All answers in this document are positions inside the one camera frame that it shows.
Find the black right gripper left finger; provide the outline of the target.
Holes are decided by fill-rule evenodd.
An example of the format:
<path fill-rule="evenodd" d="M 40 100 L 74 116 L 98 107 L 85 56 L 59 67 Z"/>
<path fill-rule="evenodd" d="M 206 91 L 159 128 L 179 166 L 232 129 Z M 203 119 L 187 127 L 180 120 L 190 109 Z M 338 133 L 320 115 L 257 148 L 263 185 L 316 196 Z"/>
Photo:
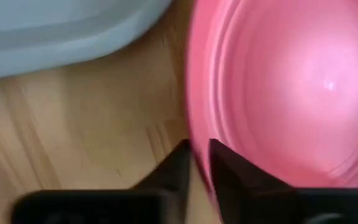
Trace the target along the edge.
<path fill-rule="evenodd" d="M 134 190 L 153 190 L 162 196 L 163 224 L 185 224 L 191 171 L 191 144 L 181 140 Z"/>

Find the pink round plate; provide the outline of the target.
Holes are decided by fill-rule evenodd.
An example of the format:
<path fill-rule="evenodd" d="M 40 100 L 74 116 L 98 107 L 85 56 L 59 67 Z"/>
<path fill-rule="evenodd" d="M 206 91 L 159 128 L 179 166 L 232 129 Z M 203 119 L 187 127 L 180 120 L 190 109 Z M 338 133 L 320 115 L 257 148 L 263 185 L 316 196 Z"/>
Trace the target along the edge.
<path fill-rule="evenodd" d="M 294 187 L 358 188 L 358 0 L 195 0 L 186 110 L 211 199 L 211 139 Z"/>

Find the grey plastic tray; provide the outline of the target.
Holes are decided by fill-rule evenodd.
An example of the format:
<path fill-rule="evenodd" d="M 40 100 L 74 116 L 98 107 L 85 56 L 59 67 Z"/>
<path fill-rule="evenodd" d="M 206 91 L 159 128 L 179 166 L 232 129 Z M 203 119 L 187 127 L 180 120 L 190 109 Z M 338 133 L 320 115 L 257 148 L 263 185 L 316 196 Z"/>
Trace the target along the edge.
<path fill-rule="evenodd" d="M 147 32 L 173 0 L 0 0 L 0 77 L 84 62 Z"/>

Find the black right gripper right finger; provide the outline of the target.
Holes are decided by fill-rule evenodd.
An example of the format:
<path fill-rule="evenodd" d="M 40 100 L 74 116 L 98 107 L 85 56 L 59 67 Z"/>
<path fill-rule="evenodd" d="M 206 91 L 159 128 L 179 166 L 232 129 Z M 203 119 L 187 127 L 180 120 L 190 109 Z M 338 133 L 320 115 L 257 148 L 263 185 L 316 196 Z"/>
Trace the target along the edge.
<path fill-rule="evenodd" d="M 224 224 L 298 224 L 295 189 L 209 140 L 210 174 Z"/>

